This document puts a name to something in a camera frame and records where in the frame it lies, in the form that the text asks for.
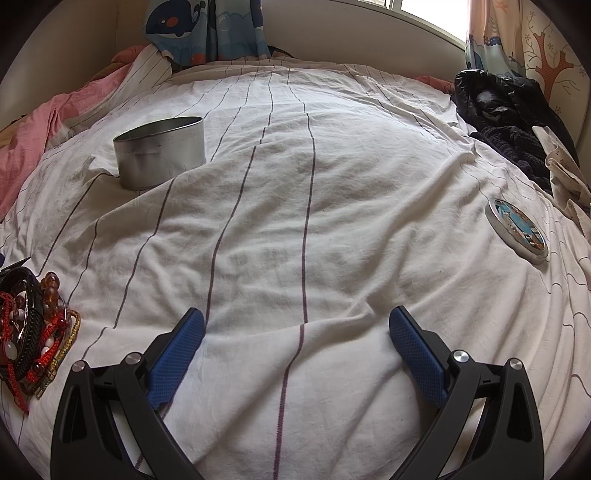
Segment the round tin lid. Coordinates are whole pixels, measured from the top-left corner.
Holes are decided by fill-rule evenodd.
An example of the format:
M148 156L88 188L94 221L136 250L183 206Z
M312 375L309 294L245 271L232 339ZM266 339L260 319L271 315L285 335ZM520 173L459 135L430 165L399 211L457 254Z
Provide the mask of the round tin lid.
M544 235L516 206L501 199L492 199L486 204L485 212L495 232L517 255L533 264L542 263L548 256Z

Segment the beige cloth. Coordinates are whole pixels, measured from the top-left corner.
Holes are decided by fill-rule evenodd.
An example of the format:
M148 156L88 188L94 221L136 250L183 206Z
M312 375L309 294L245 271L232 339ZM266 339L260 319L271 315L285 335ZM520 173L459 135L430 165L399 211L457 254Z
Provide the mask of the beige cloth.
M534 133L546 153L546 166L550 170L550 184L554 198L546 197L566 217L570 218L591 244L591 192L579 167L562 142L549 127L533 127Z

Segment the pink blanket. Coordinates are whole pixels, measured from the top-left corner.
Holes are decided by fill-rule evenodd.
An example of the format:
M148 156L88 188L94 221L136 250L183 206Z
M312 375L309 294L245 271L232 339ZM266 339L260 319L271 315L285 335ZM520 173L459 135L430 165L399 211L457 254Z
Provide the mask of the pink blanket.
M0 219L8 213L22 184L39 164L46 145L65 121L89 112L110 97L125 80L131 63L143 48L134 46L119 52L113 60L127 65L75 92L55 95L19 125L10 144L0 149Z

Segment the blue rubber pad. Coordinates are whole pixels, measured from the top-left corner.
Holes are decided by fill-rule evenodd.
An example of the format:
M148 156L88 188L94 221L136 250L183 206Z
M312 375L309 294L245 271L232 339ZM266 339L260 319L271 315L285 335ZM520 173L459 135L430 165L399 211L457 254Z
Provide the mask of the blue rubber pad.
M441 408L447 400L445 371L399 308L390 313L390 338L426 399Z
M196 309L152 367L147 397L154 410L172 400L204 335L203 314Z

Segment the bed sheet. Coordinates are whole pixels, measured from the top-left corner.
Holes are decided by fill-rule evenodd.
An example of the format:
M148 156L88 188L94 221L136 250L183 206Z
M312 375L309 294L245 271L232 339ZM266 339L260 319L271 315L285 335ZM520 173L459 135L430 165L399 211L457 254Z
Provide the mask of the bed sheet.
M205 118L208 163L123 190L112 139L180 115ZM82 314L27 418L2 386L45 478L71 364L143 351L192 306L207 334L163 415L207 479L389 478L433 415L388 337L399 304L477 361L524 361L547 478L589 423L589 244L420 82L292 59L194 67L45 153L25 187L0 251L57 272ZM542 265L492 230L493 197L543 231Z

